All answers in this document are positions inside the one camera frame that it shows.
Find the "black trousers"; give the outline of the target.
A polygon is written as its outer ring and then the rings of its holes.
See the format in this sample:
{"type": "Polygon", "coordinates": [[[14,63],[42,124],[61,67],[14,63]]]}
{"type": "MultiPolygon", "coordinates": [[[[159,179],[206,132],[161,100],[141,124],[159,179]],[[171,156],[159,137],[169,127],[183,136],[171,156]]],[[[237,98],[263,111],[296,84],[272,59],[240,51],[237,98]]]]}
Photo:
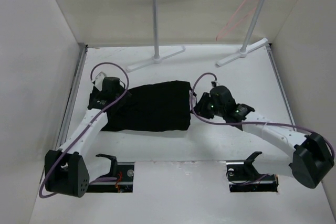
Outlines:
{"type": "Polygon", "coordinates": [[[186,131],[191,123],[190,99],[196,100],[191,84],[186,81],[168,81],[125,89],[131,98],[123,106],[91,106],[89,109],[106,109],[108,117],[103,131],[123,130],[164,132],[186,131]]]}

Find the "pink wire hanger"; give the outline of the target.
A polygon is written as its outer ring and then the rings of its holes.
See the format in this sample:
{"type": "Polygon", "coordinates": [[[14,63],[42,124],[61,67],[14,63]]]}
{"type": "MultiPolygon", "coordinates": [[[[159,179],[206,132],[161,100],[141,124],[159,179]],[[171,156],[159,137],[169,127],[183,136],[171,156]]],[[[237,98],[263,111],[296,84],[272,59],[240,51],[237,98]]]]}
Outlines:
{"type": "Polygon", "coordinates": [[[257,5],[255,5],[255,7],[253,7],[251,10],[249,10],[245,15],[241,16],[239,20],[237,20],[241,10],[244,8],[244,6],[248,2],[251,2],[251,1],[252,2],[253,1],[258,2],[259,0],[243,0],[241,2],[241,4],[237,7],[235,12],[231,15],[231,17],[229,18],[227,23],[224,25],[224,27],[217,34],[217,36],[215,38],[216,41],[220,41],[221,39],[226,37],[229,33],[231,33],[233,30],[235,30],[244,20],[247,19],[247,17],[249,17],[256,10],[257,5]]]}

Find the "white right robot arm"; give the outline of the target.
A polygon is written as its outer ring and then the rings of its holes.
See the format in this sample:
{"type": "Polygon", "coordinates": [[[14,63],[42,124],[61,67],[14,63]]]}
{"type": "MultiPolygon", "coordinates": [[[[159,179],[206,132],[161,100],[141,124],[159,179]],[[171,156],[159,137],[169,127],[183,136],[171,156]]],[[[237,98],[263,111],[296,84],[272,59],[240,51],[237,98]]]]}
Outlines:
{"type": "Polygon", "coordinates": [[[254,108],[236,103],[225,86],[216,86],[203,93],[192,112],[203,121],[222,117],[226,125],[255,135],[283,151],[286,160],[258,161],[261,151],[253,152],[247,159],[228,161],[227,178],[231,184],[247,186],[269,175],[293,177],[307,188],[314,189],[334,167],[335,153],[330,143],[320,134],[294,126],[268,121],[254,108]]]}

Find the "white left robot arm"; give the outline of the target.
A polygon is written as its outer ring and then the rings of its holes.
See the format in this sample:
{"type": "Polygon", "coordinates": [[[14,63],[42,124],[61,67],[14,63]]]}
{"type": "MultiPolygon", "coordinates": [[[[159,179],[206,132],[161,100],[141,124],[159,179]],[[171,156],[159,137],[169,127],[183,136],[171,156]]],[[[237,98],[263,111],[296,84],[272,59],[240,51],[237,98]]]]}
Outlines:
{"type": "Polygon", "coordinates": [[[95,81],[86,113],[77,129],[56,151],[45,155],[45,178],[41,189],[51,196],[63,194],[82,197],[92,184],[117,181],[118,162],[115,156],[86,155],[98,133],[108,124],[108,112],[115,112],[130,95],[127,85],[117,77],[100,73],[95,81]]]}

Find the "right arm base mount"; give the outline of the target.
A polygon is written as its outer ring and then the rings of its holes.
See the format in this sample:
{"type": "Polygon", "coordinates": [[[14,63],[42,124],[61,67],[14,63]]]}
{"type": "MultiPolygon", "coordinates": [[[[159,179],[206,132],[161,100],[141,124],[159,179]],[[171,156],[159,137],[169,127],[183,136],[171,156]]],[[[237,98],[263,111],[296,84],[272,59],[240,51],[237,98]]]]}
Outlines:
{"type": "Polygon", "coordinates": [[[262,152],[246,159],[226,161],[226,178],[231,193],[277,193],[279,180],[274,174],[260,174],[253,162],[262,152]]]}

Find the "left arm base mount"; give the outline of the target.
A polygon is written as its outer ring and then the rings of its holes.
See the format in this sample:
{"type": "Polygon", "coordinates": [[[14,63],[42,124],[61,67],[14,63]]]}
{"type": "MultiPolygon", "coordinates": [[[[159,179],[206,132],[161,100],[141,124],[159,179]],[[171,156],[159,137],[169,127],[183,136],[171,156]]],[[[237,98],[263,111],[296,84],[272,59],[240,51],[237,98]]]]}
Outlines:
{"type": "Polygon", "coordinates": [[[118,163],[113,175],[92,182],[87,193],[132,193],[135,163],[118,163]]]}

